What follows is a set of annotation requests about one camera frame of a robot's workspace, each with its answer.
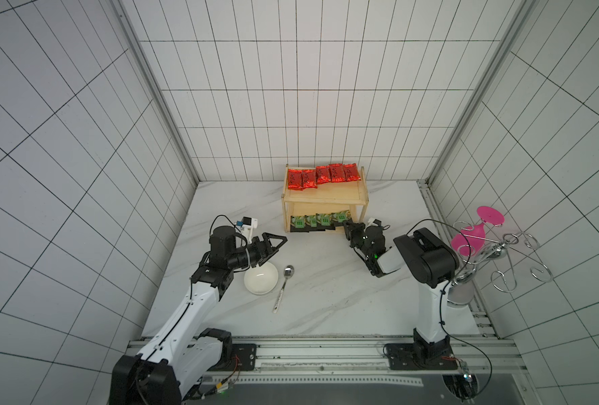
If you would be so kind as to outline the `green tea bag four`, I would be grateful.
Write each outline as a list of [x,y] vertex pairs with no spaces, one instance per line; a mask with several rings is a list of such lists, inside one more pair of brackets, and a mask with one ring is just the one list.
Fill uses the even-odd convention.
[[343,210],[331,214],[331,225],[334,229],[343,227],[344,223],[352,219],[350,210]]

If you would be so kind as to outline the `green tea bag two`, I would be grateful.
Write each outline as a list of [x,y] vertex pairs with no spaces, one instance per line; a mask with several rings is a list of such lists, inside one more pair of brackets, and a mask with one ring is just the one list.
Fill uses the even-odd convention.
[[291,232],[308,232],[306,225],[306,216],[292,216],[290,219],[290,231]]

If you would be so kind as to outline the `green tea bag three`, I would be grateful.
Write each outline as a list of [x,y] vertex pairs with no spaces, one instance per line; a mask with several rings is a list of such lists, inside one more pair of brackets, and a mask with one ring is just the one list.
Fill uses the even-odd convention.
[[334,231],[335,226],[332,222],[331,214],[317,214],[316,215],[317,228],[320,231]]

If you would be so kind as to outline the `red tea bag five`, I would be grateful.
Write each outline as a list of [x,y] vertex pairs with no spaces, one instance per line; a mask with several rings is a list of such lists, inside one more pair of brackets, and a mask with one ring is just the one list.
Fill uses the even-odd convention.
[[357,182],[361,180],[360,171],[356,164],[343,165],[343,173],[346,182]]

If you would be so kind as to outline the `red tea bag four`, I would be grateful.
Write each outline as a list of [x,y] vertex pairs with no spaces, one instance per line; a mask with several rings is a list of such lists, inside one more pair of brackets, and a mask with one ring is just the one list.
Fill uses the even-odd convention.
[[331,183],[346,182],[347,177],[343,164],[331,164],[328,166]]

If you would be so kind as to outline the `red tea bag one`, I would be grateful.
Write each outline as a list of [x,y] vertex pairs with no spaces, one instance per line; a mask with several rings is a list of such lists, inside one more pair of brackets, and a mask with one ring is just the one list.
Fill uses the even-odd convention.
[[287,170],[287,189],[295,191],[302,191],[304,189],[302,170]]

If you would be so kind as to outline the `red tea bag three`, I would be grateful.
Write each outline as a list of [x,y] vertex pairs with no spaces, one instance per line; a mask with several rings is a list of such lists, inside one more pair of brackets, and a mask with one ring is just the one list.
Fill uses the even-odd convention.
[[328,165],[316,167],[316,184],[322,185],[332,181],[330,167]]

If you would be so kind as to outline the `red tea bag two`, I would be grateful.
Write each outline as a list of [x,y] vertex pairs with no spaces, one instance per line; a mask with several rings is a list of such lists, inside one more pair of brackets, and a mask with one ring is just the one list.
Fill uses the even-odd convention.
[[317,175],[316,170],[302,170],[302,187],[304,189],[316,189],[317,188]]

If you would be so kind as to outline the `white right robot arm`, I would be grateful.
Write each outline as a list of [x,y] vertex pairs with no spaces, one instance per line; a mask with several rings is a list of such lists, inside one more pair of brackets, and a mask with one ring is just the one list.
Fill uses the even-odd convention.
[[386,247],[386,227],[379,220],[371,224],[343,222],[349,246],[370,274],[383,278],[407,268],[419,283],[419,317],[413,331],[412,358],[425,365],[449,355],[451,336],[445,330],[444,298],[460,268],[460,259],[433,231],[415,224],[407,234]]

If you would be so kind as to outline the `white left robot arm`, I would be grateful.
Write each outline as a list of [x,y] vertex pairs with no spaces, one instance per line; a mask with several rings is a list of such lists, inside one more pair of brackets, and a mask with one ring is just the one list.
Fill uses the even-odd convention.
[[230,332],[202,329],[238,270],[262,266],[287,239],[270,233],[247,237],[233,225],[211,232],[209,250],[190,278],[190,287],[164,326],[135,355],[122,356],[112,370],[110,404],[181,404],[215,395],[198,390],[210,371],[233,376],[254,367],[254,345],[234,345]]

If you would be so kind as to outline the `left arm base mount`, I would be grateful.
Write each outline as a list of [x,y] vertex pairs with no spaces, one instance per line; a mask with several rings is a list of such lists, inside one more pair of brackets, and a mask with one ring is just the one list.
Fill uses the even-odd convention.
[[253,371],[256,344],[235,344],[228,331],[207,328],[188,350],[194,371]]

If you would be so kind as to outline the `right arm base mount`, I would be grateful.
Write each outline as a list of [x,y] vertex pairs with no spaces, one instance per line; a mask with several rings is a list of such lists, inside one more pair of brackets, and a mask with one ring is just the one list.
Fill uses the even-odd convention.
[[424,339],[414,330],[411,344],[386,344],[383,354],[389,361],[392,371],[456,371],[458,363],[452,359],[451,338],[437,342]]

